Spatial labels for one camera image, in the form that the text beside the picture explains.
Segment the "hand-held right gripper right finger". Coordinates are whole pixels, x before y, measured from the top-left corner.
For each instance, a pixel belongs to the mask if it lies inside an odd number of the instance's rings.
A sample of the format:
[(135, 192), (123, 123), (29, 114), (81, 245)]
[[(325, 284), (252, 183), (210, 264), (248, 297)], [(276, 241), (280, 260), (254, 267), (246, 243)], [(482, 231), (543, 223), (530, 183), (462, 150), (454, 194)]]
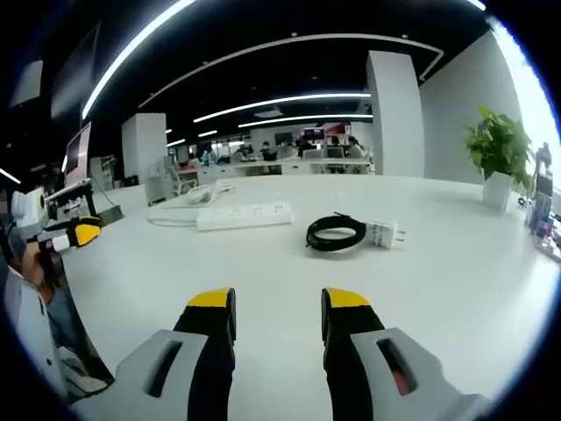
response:
[(321, 294), (323, 368), (336, 420), (479, 420), (489, 402), (444, 377), (440, 360), (398, 328), (386, 328), (361, 295)]

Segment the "person's left hand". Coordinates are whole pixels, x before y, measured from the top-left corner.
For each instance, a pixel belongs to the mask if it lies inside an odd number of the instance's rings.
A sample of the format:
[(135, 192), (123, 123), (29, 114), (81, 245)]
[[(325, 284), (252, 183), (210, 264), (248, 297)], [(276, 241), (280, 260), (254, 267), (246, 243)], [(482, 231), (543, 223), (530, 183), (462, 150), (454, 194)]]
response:
[(53, 290), (54, 286), (46, 281), (45, 269), (40, 264), (39, 257), (39, 243), (28, 243), (22, 259), (23, 277), (37, 289)]

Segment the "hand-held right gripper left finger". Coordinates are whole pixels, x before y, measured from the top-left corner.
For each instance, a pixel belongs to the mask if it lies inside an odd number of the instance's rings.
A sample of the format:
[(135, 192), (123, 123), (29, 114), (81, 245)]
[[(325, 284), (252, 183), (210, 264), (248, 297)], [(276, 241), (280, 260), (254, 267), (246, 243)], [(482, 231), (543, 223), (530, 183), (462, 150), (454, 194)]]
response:
[(236, 365), (231, 287), (191, 298), (117, 366), (114, 382), (74, 405), (81, 420), (225, 420)]

